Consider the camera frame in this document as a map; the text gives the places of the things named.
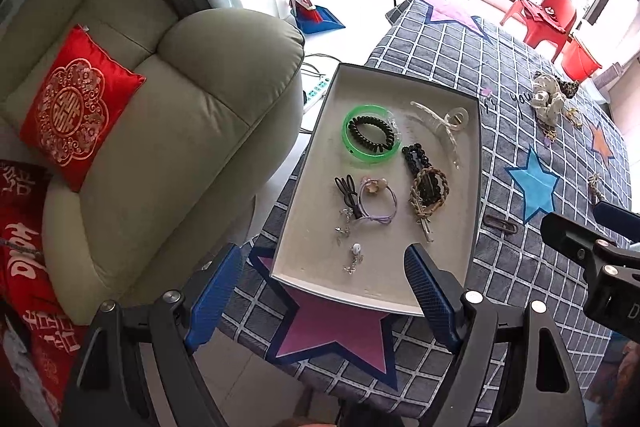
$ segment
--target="sofa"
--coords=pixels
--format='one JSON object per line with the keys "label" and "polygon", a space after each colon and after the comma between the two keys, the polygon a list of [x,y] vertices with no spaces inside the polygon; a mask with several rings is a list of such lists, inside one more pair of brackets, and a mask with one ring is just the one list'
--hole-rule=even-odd
{"label": "sofa", "polygon": [[44,259],[84,325],[105,299],[151,302],[234,233],[244,239],[254,196],[300,129],[304,53],[296,28],[250,10],[178,20],[164,0],[25,0],[0,37],[0,115],[15,134],[76,24],[146,77],[79,192],[52,169]]}

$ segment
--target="gray checkered tablecloth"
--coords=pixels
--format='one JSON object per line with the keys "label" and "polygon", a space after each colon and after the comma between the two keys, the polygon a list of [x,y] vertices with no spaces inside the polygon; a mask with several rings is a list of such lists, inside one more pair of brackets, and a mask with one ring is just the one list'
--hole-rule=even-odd
{"label": "gray checkered tablecloth", "polygon": [[[536,71],[559,76],[546,58],[514,39],[494,24],[478,19],[491,42],[458,24],[425,25],[424,4],[410,3],[387,35],[372,52],[367,66],[434,80],[446,86],[480,96],[482,102],[481,214],[509,217],[522,222],[523,199],[505,167],[523,166],[533,147],[546,169],[561,179],[556,186],[557,212],[586,223],[616,240],[623,248],[626,239],[596,225],[588,205],[587,178],[597,172],[607,201],[630,207],[630,179],[625,146],[620,133],[602,110],[580,90],[567,102],[583,118],[601,123],[614,155],[609,169],[599,154],[591,152],[589,126],[575,128],[562,118],[558,138],[545,145],[542,131],[534,123],[527,103],[518,95],[530,93]],[[481,93],[491,91],[490,96]],[[302,160],[294,170],[256,245],[274,247],[282,231],[287,205]],[[540,237],[542,214],[519,227],[515,235],[500,235],[480,224],[478,243],[468,288],[481,291],[492,301],[524,306],[542,300],[554,313],[578,381],[586,390],[606,349],[610,331],[587,319],[581,311],[586,298],[581,269],[554,250]],[[245,245],[250,249],[253,241]],[[286,307],[264,280],[246,264],[229,302],[220,329],[233,340],[264,356]],[[405,417],[424,414],[440,385],[452,356],[437,344],[423,318],[398,317],[393,326],[398,389],[392,389],[354,367],[338,355],[325,355],[281,368],[315,390],[350,401],[364,401],[374,407]],[[478,419],[488,417],[494,404],[504,367],[506,345],[495,346]]]}

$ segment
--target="red bucket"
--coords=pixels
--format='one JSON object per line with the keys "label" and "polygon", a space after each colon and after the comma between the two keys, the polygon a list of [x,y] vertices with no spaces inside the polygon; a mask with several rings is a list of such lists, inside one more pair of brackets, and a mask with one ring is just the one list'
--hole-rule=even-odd
{"label": "red bucket", "polygon": [[584,45],[574,37],[562,54],[562,69],[567,76],[576,82],[589,78],[602,66],[593,58]]}

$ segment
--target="blue gripper pad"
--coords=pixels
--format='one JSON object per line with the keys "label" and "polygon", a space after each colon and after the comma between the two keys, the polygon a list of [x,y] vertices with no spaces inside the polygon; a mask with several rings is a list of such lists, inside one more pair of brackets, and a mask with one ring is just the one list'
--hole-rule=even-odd
{"label": "blue gripper pad", "polygon": [[456,314],[453,306],[415,245],[404,250],[404,274],[414,291],[424,317],[429,322],[435,339],[453,354],[459,352],[462,340],[456,331]]}
{"label": "blue gripper pad", "polygon": [[603,227],[624,235],[632,243],[640,243],[640,216],[615,206],[615,204],[601,201],[593,207],[593,217]]}
{"label": "blue gripper pad", "polygon": [[209,282],[191,306],[190,329],[184,339],[184,345],[190,353],[209,342],[242,273],[240,248],[233,245],[226,255],[223,252],[218,255],[222,257],[221,261],[217,263],[216,259],[206,264],[192,276],[195,279],[202,275],[199,272],[210,271],[210,274],[205,274]]}

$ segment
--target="blue dustpan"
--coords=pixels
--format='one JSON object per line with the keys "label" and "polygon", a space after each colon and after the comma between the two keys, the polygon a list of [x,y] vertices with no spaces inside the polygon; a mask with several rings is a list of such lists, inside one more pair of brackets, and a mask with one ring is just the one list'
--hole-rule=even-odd
{"label": "blue dustpan", "polygon": [[344,24],[342,24],[327,8],[316,5],[316,10],[318,10],[318,13],[322,17],[322,22],[313,22],[307,19],[296,17],[296,24],[298,25],[300,31],[302,31],[305,35],[327,32],[331,30],[341,30],[342,28],[344,28]]}

